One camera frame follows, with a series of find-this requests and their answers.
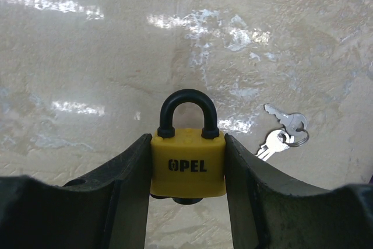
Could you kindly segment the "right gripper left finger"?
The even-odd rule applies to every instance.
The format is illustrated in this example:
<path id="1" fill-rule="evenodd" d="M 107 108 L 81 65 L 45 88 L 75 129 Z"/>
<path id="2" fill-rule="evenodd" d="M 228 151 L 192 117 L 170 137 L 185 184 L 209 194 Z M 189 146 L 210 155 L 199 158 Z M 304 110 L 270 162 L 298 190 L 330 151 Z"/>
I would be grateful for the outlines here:
<path id="1" fill-rule="evenodd" d="M 143 248 L 151 135 L 63 186 L 1 178 L 2 248 Z"/>

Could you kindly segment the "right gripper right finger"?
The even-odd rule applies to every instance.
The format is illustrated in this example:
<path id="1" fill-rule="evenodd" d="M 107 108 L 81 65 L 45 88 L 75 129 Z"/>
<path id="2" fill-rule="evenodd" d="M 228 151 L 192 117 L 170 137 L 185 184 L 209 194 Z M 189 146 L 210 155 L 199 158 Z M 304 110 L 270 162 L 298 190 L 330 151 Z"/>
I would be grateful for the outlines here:
<path id="1" fill-rule="evenodd" d="M 372 185 L 325 190 L 255 157 L 226 135 L 234 248 L 371 248 Z"/>

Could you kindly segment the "silver keys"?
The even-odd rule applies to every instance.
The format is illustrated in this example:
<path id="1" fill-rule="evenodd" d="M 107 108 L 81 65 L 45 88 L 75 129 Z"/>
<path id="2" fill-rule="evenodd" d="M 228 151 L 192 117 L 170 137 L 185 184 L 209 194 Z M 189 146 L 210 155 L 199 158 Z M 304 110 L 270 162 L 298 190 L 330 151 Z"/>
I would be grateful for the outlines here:
<path id="1" fill-rule="evenodd" d="M 308 120 L 305 115 L 301 113 L 287 114 L 269 103 L 264 105 L 264 109 L 267 113 L 274 115 L 283 128 L 268 133 L 264 144 L 255 154 L 258 159 L 265 162 L 275 153 L 289 148 L 297 148 L 308 142 Z"/>

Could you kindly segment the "yellow padlock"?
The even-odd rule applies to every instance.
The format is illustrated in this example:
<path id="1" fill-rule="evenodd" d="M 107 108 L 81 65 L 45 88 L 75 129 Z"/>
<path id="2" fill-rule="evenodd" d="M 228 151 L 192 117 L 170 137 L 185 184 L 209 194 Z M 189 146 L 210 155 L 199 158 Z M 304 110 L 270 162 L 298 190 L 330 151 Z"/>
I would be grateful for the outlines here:
<path id="1" fill-rule="evenodd" d="M 174 111 L 183 103 L 196 104 L 202 110 L 201 129 L 174 128 Z M 226 194 L 226 140 L 217 125 L 215 105 L 203 92 L 182 89 L 168 96 L 150 144 L 153 198 L 171 198 L 178 204 L 192 205 Z"/>

